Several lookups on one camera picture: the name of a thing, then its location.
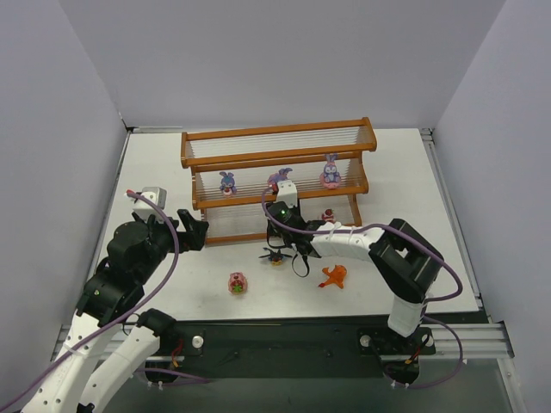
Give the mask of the pink bear strawberry cake toy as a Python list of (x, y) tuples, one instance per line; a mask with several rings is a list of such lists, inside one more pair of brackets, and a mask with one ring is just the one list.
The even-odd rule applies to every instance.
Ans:
[(336, 222), (334, 211), (331, 208), (325, 209), (321, 214), (321, 218), (325, 222), (330, 222), (330, 223), (335, 223)]

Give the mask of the purple bunny donut toy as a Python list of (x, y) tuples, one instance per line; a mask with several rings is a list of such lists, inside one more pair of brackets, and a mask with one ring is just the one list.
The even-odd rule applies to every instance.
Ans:
[(267, 181), (268, 185), (276, 186), (278, 182), (286, 181), (288, 179), (288, 174), (292, 171), (292, 168), (279, 169), (276, 173), (269, 176)]

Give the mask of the purple bunny holding strawberry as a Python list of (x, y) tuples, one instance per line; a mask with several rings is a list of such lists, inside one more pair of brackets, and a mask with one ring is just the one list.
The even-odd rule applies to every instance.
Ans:
[(232, 197), (237, 193), (237, 186), (232, 172), (220, 172), (220, 192), (225, 197)]

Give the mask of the pink bear holding strawberry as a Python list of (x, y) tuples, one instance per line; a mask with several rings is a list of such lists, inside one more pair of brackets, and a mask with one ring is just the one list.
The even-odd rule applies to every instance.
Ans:
[(228, 280), (228, 291), (232, 295), (240, 295), (248, 290), (248, 281), (243, 273), (230, 273)]

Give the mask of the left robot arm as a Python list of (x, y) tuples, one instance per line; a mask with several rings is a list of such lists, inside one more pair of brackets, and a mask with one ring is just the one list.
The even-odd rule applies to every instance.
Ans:
[(84, 286), (71, 327), (52, 370), (32, 385), (25, 412), (102, 412), (116, 392), (175, 335), (173, 317), (155, 309), (139, 315), (130, 335), (104, 362), (99, 359), (167, 255), (199, 251), (208, 222), (180, 209), (168, 222), (154, 215), (118, 226), (94, 275)]

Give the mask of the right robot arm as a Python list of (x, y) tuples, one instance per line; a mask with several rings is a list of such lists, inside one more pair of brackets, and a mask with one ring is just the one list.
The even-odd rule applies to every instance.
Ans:
[(355, 228), (305, 221), (283, 201), (264, 204), (263, 210), (273, 232), (304, 261), (335, 256), (372, 262), (394, 295), (388, 328), (403, 337), (417, 330), (443, 257), (407, 222)]

